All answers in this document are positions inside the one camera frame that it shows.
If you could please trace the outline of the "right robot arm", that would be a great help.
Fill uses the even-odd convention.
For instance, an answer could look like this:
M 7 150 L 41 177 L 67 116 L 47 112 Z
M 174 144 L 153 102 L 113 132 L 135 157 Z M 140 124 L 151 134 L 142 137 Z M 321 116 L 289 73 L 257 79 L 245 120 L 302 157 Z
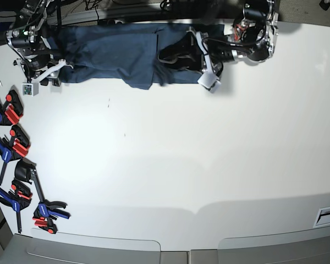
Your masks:
M 6 31 L 6 43 L 18 55 L 13 62 L 23 71 L 28 83 L 59 87 L 63 51 L 55 40 L 57 28 L 47 23 L 50 8 L 60 1 L 24 1 L 15 22 Z

